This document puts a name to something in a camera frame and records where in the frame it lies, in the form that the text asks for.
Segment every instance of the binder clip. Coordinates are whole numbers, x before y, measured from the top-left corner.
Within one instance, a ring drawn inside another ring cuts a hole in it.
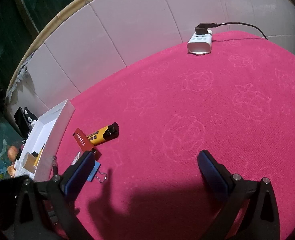
[[[103,182],[107,179],[107,175],[106,175],[106,173],[105,173],[105,172],[100,172],[100,171],[98,170],[100,166],[101,166],[101,164],[100,164],[99,162],[95,161],[94,168],[92,169],[92,171],[91,171],[89,177],[87,178],[87,181],[91,181],[91,182],[92,182],[92,180],[93,180],[94,178],[96,178],[96,179],[98,179],[98,181],[99,181],[100,183],[103,183]],[[99,174],[101,174],[101,175],[104,175],[104,179],[101,180],[98,176],[96,176],[96,173],[99,173]]]

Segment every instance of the white tray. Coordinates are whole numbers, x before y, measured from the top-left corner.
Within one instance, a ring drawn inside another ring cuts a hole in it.
[[[22,150],[20,161],[23,161],[27,152],[39,153],[43,145],[35,174],[30,178],[34,181],[46,181],[52,170],[53,156],[56,155],[65,129],[73,115],[75,108],[69,100],[65,100],[39,117],[27,138]]]

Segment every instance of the pink towel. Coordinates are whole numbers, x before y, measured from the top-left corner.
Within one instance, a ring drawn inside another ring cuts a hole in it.
[[[61,174],[80,150],[77,127],[90,134],[120,126],[117,139],[98,146],[108,180],[86,182],[75,204],[95,239],[198,239],[221,207],[198,170],[203,149],[244,179],[269,177],[281,239],[295,227],[295,56],[283,48],[219,33],[210,54],[174,46],[72,103],[57,153]]]

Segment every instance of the white tile wall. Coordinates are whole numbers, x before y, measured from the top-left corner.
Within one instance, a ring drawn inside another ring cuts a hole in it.
[[[244,22],[256,25],[254,17],[254,9],[251,0],[221,0],[223,9],[226,11],[227,21]],[[255,28],[242,25],[230,25],[230,30],[239,30],[260,35]]]
[[[251,0],[254,10],[255,26],[260,28],[266,36],[270,36],[275,23],[268,0]]]
[[[45,44],[35,52],[27,69],[31,75],[28,85],[48,108],[80,94]]]
[[[125,65],[188,41],[198,23],[225,21],[254,24],[295,54],[295,7],[288,0],[94,0],[34,54],[28,64],[32,78],[12,104],[41,115]],[[260,35],[241,25],[213,29],[225,30]]]
[[[11,102],[7,107],[9,113],[13,116],[19,107],[27,107],[33,114],[40,117],[49,108],[41,101],[35,92],[28,85],[26,80],[17,83],[17,89],[13,92]]]
[[[268,36],[286,35],[286,25],[284,23],[284,3],[283,0],[268,0],[272,13],[273,28],[269,30]]]
[[[295,35],[284,35],[282,37],[285,40],[283,48],[295,55]]]
[[[59,26],[45,44],[80,92],[125,67],[90,5]]]
[[[182,42],[165,0],[90,3],[126,65]]]
[[[189,41],[194,28],[201,22],[226,22],[220,0],[166,0],[172,11],[183,42]],[[212,29],[225,32],[227,26]]]

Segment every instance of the power strip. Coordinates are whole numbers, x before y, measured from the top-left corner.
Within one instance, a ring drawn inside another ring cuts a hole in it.
[[[188,51],[194,55],[204,55],[210,53],[212,49],[212,31],[207,34],[194,33],[188,42]]]

